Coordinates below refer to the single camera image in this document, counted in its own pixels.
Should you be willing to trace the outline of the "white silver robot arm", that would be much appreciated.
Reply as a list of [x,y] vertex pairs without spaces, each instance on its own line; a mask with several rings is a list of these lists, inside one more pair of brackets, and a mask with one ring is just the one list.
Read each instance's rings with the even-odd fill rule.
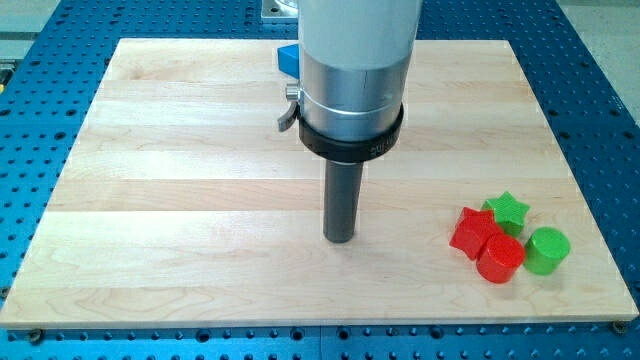
[[299,79],[278,129],[325,159],[323,234],[351,240],[365,162],[397,142],[421,0],[298,4]]

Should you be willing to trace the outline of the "dark grey cylindrical stylus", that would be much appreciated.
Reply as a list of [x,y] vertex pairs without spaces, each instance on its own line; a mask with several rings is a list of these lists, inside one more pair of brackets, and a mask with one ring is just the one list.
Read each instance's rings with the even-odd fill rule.
[[326,162],[323,233],[330,242],[354,236],[362,172],[362,163]]

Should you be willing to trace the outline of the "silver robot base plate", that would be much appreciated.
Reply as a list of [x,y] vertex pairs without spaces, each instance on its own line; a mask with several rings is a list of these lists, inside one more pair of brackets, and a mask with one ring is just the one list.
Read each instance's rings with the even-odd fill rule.
[[261,19],[266,22],[296,22],[298,19],[298,1],[262,0]]

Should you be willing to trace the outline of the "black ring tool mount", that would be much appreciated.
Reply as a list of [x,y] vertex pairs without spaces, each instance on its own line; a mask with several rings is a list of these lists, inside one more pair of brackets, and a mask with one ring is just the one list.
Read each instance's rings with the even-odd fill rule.
[[321,135],[312,129],[301,115],[300,104],[297,104],[298,134],[301,142],[316,155],[342,163],[366,162],[387,153],[399,138],[403,117],[404,107],[400,106],[396,120],[382,134],[362,141],[341,141]]

